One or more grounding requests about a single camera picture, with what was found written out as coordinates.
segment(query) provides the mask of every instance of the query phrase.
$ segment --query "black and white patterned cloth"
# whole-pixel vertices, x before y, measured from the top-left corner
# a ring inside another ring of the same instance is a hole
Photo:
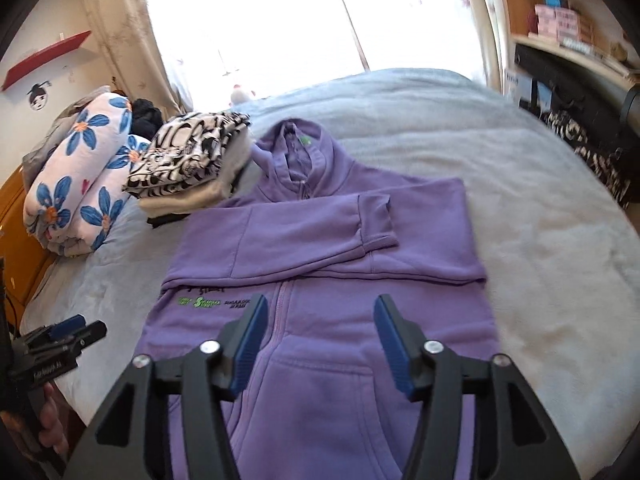
[[[250,125],[236,112],[175,116],[133,164],[123,189],[133,196],[167,196],[218,176],[226,147]]]
[[[626,209],[629,205],[626,194],[631,181],[624,178],[615,167],[619,154],[604,152],[590,144],[587,131],[565,110],[545,112],[540,118],[555,131],[558,137],[574,149],[574,153],[593,171],[620,207]]]

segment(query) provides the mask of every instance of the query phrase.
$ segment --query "bed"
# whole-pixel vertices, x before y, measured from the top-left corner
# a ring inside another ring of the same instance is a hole
[[[238,109],[256,136],[297,116],[365,164],[461,177],[504,351],[583,478],[615,459],[640,419],[640,238],[571,149],[498,94],[436,70],[350,76]],[[239,192],[258,176],[249,166]],[[9,200],[20,198],[2,193],[0,210]],[[145,220],[129,200],[94,254],[48,266],[32,251],[21,261],[20,282],[33,289],[22,332],[73,314],[108,326],[57,381],[85,422],[131,358],[185,224],[152,230]]]

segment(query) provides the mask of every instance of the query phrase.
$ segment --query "folded white cloth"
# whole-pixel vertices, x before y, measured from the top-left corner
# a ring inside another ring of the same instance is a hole
[[[157,218],[171,213],[192,213],[229,198],[231,184],[249,159],[252,143],[249,130],[244,128],[226,147],[222,166],[215,180],[209,180],[180,193],[141,198],[138,202],[140,208],[149,218]]]

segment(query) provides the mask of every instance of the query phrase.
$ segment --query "hoodie sleeve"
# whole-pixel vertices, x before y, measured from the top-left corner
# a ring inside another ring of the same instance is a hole
[[[390,196],[388,211],[398,243],[363,260],[332,263],[310,276],[426,280],[452,285],[486,280],[460,179],[442,178],[378,192]]]
[[[393,247],[388,203],[368,192],[194,213],[162,289],[288,280]]]

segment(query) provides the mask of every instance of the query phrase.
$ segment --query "hoodie cuff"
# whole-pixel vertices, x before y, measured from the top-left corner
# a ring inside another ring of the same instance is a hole
[[[360,236],[366,253],[398,245],[389,214],[388,194],[367,193],[358,195]]]

